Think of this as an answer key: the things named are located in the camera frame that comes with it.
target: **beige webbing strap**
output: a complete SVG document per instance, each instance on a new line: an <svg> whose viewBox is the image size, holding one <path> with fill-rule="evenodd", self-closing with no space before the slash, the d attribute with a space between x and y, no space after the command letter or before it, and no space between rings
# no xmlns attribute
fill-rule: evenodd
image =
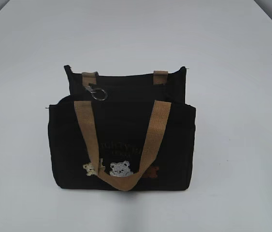
<svg viewBox="0 0 272 232"><path fill-rule="evenodd" d="M141 155L139 171L127 177L116 177L108 175L104 171L104 167L99 168L99 147L91 102L75 101L74 109L78 123L86 143L90 161L94 170L98 170L96 172L97 176L118 190L131 190L156 159L165 133L170 107L170 102L155 101Z"/></svg>
<svg viewBox="0 0 272 232"><path fill-rule="evenodd" d="M97 72L83 72L82 73L82 85L88 86L89 84L96 84Z"/></svg>
<svg viewBox="0 0 272 232"><path fill-rule="evenodd" d="M153 84L165 84L167 83L168 71L154 71L153 73Z"/></svg>

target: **black bag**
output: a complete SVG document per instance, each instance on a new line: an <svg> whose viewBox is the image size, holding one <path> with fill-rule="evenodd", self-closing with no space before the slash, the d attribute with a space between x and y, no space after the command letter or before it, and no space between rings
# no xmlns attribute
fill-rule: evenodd
<svg viewBox="0 0 272 232"><path fill-rule="evenodd" d="M50 105L55 181L64 189L185 190L195 114L190 105L163 101Z"/></svg>
<svg viewBox="0 0 272 232"><path fill-rule="evenodd" d="M181 67L174 73L167 71L154 71L154 73L133 76L100 76L97 72L73 73L69 65L64 66L69 81L71 95L82 95L83 100L94 101L95 99L107 101L149 101L153 94L157 97L153 100L185 102L186 68ZM102 91L88 95L92 89Z"/></svg>

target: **bag strap loop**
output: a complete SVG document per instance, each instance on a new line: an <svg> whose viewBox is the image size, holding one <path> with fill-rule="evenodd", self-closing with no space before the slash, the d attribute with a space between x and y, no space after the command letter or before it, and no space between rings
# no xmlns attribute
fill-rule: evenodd
<svg viewBox="0 0 272 232"><path fill-rule="evenodd" d="M95 128L93 109L90 101L75 101L74 109L78 123L86 143L89 159L97 176L114 188L122 191L131 190L142 177L146 169L153 163L162 142L168 116L170 102L155 101L149 126L146 133L139 171L126 177L108 175L104 167L99 166L99 147Z"/></svg>
<svg viewBox="0 0 272 232"><path fill-rule="evenodd" d="M82 85L89 86L89 84L96 85L96 76L98 72L83 72L82 73Z"/></svg>
<svg viewBox="0 0 272 232"><path fill-rule="evenodd" d="M154 71L153 73L153 84L165 84L168 79L168 71Z"/></svg>

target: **key ring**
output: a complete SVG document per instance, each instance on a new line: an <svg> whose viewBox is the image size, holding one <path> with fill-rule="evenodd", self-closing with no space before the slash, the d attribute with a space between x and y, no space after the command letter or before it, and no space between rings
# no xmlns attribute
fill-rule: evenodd
<svg viewBox="0 0 272 232"><path fill-rule="evenodd" d="M108 97L108 93L102 89L102 88L92 88L91 86L84 86L86 88L87 91L89 91L92 94L92 97L98 101L104 101L107 99ZM98 91L101 91L104 93L104 97L103 98L98 98L94 95L94 93L97 93Z"/></svg>

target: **embroidered bear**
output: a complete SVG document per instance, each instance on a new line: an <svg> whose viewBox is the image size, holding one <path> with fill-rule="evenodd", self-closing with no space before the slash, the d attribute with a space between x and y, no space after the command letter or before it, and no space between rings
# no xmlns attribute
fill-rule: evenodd
<svg viewBox="0 0 272 232"><path fill-rule="evenodd" d="M150 166L142 175L142 178L157 178L157 171L159 167Z"/></svg>
<svg viewBox="0 0 272 232"><path fill-rule="evenodd" d="M97 175L92 163L83 164L83 168L86 170L86 175ZM99 160L99 168L104 168L104 166L102 165L102 159Z"/></svg>
<svg viewBox="0 0 272 232"><path fill-rule="evenodd" d="M131 174L134 174L129 169L129 162L128 161L119 162L119 163L111 163L110 167L112 170L109 173L112 176L125 177L125 176L129 176Z"/></svg>

